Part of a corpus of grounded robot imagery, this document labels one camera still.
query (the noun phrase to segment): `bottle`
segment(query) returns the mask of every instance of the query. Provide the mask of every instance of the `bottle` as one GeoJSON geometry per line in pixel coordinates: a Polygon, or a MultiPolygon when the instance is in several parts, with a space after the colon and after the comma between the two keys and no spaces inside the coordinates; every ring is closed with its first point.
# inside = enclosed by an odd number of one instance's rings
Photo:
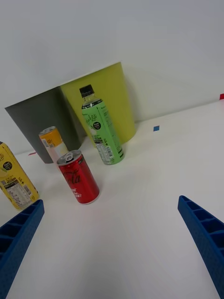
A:
{"type": "Polygon", "coordinates": [[[124,158],[124,152],[104,101],[95,96],[91,85],[79,90],[84,99],[82,114],[101,159],[105,165],[120,162],[124,158]]]}

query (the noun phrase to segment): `can lid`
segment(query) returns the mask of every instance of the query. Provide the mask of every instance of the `can lid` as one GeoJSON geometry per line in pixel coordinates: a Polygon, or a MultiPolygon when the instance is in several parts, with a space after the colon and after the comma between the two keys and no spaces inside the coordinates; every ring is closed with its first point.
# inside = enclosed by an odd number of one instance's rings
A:
{"type": "Polygon", "coordinates": [[[79,90],[80,90],[82,98],[87,97],[88,95],[91,95],[94,93],[94,90],[93,90],[91,84],[81,87],[79,90]]]}
{"type": "Polygon", "coordinates": [[[55,126],[46,128],[46,129],[44,129],[43,131],[41,131],[41,132],[39,133],[39,136],[40,136],[40,135],[44,135],[44,134],[46,134],[46,133],[49,133],[49,132],[53,131],[54,129],[56,129],[55,126]]]}
{"type": "Polygon", "coordinates": [[[63,156],[61,156],[58,160],[57,160],[57,165],[67,165],[70,164],[74,161],[76,161],[80,156],[81,156],[81,151],[80,150],[72,150],[66,154],[64,154],[63,156]]]}
{"type": "Polygon", "coordinates": [[[67,154],[65,155],[65,161],[66,161],[66,162],[69,162],[69,161],[71,161],[71,160],[73,160],[73,154],[72,154],[72,153],[67,153],[67,154]]]}

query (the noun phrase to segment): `red can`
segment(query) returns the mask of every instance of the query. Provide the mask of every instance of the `red can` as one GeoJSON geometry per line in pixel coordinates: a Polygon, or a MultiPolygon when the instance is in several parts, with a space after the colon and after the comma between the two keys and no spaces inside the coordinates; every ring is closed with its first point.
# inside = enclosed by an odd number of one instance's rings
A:
{"type": "Polygon", "coordinates": [[[97,198],[99,187],[80,150],[63,155],[57,165],[80,204],[89,204],[97,198]]]}

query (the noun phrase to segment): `white wall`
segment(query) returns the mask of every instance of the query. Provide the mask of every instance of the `white wall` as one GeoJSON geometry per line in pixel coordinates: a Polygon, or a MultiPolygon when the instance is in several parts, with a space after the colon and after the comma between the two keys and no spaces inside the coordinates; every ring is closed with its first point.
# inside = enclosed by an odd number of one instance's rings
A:
{"type": "Polygon", "coordinates": [[[223,11],[220,0],[4,1],[0,107],[119,60],[136,120],[217,100],[223,11]]]}

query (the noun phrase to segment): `white table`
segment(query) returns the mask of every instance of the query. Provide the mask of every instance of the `white table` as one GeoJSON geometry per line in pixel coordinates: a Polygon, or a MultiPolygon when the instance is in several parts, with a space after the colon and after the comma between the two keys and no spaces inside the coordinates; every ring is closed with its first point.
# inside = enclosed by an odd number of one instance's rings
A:
{"type": "MultiPolygon", "coordinates": [[[[117,165],[81,150],[101,190],[86,206],[53,164],[17,156],[45,215],[7,299],[218,299],[177,204],[224,221],[224,102],[137,124],[117,165]]],[[[0,225],[16,213],[1,195],[0,225]]]]}

